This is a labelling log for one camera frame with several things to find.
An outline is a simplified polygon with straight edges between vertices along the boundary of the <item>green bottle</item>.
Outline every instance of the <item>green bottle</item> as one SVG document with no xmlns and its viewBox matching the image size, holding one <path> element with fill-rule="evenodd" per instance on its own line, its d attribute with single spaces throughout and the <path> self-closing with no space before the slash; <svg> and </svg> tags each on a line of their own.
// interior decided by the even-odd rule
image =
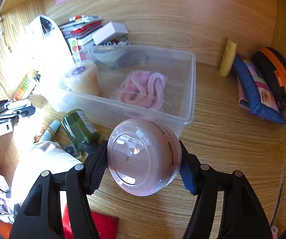
<svg viewBox="0 0 286 239">
<path fill-rule="evenodd" d="M 80 152 L 86 152 L 89 146 L 100 138 L 100 133 L 80 109 L 75 109 L 66 114 L 62 118 L 62 125 L 70 140 Z"/>
</svg>

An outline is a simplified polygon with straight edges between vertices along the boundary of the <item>orange label tag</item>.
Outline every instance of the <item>orange label tag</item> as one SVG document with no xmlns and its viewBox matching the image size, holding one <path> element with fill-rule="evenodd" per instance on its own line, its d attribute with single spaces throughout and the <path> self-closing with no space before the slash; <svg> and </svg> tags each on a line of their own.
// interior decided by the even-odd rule
<svg viewBox="0 0 286 239">
<path fill-rule="evenodd" d="M 282 81 L 282 79 L 281 79 L 281 77 L 280 77 L 280 75 L 278 73 L 278 70 L 275 70 L 274 73 L 275 73 L 275 76 L 276 76 L 276 78 L 278 80 L 279 87 L 283 87 L 284 83 L 283 83 L 283 81 Z"/>
</svg>

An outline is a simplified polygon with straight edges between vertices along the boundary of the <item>white cloth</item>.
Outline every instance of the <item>white cloth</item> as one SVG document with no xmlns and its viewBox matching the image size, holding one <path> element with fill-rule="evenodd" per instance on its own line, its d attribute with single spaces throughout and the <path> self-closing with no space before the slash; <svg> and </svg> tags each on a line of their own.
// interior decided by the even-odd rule
<svg viewBox="0 0 286 239">
<path fill-rule="evenodd" d="M 14 172 L 11 201 L 21 203 L 27 197 L 33 184 L 41 174 L 48 170 L 52 174 L 66 172 L 81 162 L 61 149 L 60 145 L 43 141 L 35 143 L 31 150 L 20 157 Z"/>
</svg>

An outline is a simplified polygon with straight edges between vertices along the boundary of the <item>pink notebook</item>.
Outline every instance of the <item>pink notebook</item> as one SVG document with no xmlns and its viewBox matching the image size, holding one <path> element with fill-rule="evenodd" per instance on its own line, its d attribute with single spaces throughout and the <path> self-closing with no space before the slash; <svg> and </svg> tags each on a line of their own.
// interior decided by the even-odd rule
<svg viewBox="0 0 286 239">
<path fill-rule="evenodd" d="M 238 86 L 238 105 L 249 110 L 248 99 L 238 77 L 237 77 L 237 86 Z"/>
</svg>

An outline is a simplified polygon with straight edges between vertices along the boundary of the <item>yellow bottle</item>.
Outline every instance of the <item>yellow bottle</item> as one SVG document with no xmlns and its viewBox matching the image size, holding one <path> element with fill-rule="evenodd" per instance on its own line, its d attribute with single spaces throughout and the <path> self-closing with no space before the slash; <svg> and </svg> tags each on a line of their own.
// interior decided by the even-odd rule
<svg viewBox="0 0 286 239">
<path fill-rule="evenodd" d="M 235 59 L 236 50 L 237 50 L 237 44 L 228 39 L 223 55 L 223 60 L 220 66 L 221 76 L 226 77 L 230 73 L 230 69 L 232 68 Z"/>
</svg>

